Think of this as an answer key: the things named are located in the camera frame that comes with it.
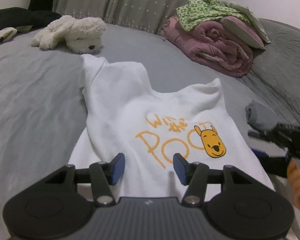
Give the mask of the person's right hand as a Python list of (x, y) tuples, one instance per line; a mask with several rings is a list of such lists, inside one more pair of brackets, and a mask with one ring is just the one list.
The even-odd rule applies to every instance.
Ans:
[(293, 159), (287, 168), (287, 179), (292, 189), (293, 205), (300, 210), (300, 169), (297, 168), (297, 162)]

